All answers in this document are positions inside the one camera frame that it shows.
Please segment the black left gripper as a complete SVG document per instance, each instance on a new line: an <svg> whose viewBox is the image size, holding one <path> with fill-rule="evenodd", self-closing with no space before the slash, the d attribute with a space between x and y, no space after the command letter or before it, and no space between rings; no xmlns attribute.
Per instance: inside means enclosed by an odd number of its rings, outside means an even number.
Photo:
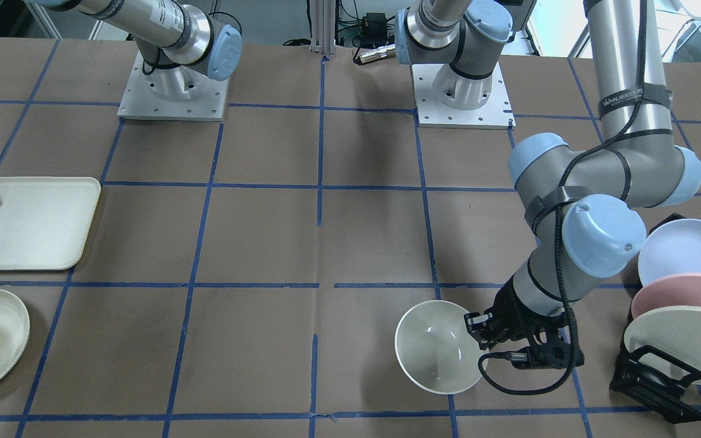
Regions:
<svg viewBox="0 0 701 438"><path fill-rule="evenodd" d="M512 276L506 281L486 313L473 311L464 315L467 333L480 349L491 349L506 341L533 340L544 330L548 346L567 349L567 342L557 334L557 329L567 324L562 316L562 304L546 311L545 315L531 310L517 296L514 279Z"/></svg>

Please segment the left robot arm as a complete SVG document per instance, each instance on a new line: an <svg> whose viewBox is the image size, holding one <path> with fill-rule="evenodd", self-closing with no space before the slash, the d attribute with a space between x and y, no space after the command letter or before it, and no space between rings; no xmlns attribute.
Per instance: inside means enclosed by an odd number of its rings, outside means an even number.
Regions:
<svg viewBox="0 0 701 438"><path fill-rule="evenodd" d="M640 251L638 207L683 203L701 185L695 153L674 145L672 94L649 1L585 1L596 68L603 141L575 151L554 133L518 142L508 161L529 229L539 245L489 310L466 317L481 349L568 327L570 304L615 276ZM456 111L478 110L514 18L496 1L417 1L397 12L402 64L438 64L431 96Z"/></svg>

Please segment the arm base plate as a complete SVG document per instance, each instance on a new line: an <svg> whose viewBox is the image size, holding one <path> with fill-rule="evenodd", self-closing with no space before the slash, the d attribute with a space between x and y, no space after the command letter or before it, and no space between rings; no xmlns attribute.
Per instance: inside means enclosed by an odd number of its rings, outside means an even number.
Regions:
<svg viewBox="0 0 701 438"><path fill-rule="evenodd" d="M138 121L222 122L230 80L216 81L185 66L153 69L137 54L117 116Z"/></svg>
<svg viewBox="0 0 701 438"><path fill-rule="evenodd" d="M411 67L418 124L426 128L488 128L517 125L499 64L490 77L459 77L447 64Z"/></svg>

